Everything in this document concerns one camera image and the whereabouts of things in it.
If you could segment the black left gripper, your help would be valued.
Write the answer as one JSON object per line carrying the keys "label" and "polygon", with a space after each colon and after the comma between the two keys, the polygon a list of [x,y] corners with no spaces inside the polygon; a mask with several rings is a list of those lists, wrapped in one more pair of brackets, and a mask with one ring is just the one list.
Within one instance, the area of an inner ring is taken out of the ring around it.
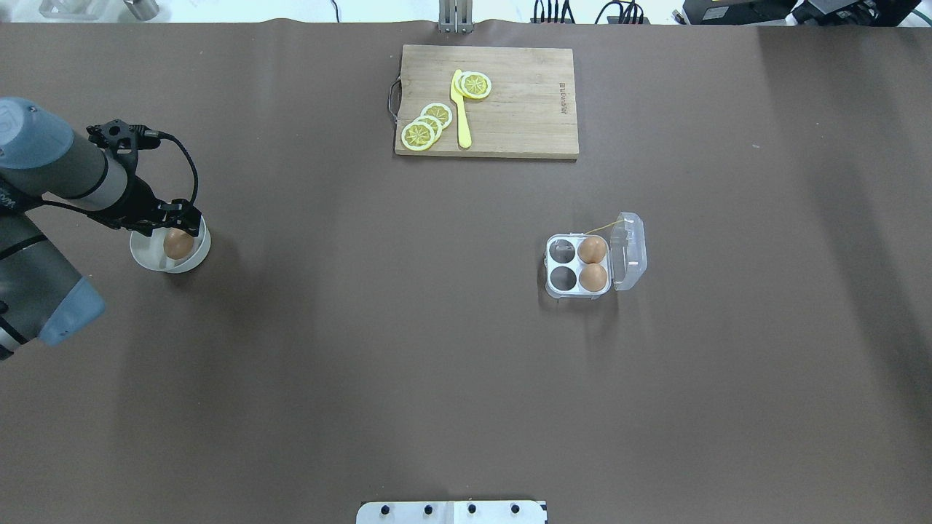
{"label": "black left gripper", "polygon": [[102,185],[91,193],[96,205],[108,203],[91,212],[91,219],[110,229],[134,230],[157,236],[197,236],[201,212],[186,199],[163,202],[150,185],[137,175],[131,175],[120,164],[108,164]]}

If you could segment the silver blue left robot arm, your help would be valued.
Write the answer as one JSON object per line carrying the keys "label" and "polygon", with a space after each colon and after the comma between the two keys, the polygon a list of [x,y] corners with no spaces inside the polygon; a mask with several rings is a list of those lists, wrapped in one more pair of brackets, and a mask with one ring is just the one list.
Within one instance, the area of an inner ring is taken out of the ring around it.
{"label": "silver blue left robot arm", "polygon": [[[186,198],[161,199],[138,173],[140,153],[172,143],[191,170]],[[54,346],[104,313],[106,302],[36,223],[43,209],[73,212],[130,233],[135,262],[184,273],[212,247],[197,209],[200,177],[176,136],[114,119],[82,137],[33,100],[1,100],[1,354],[27,343]]]}

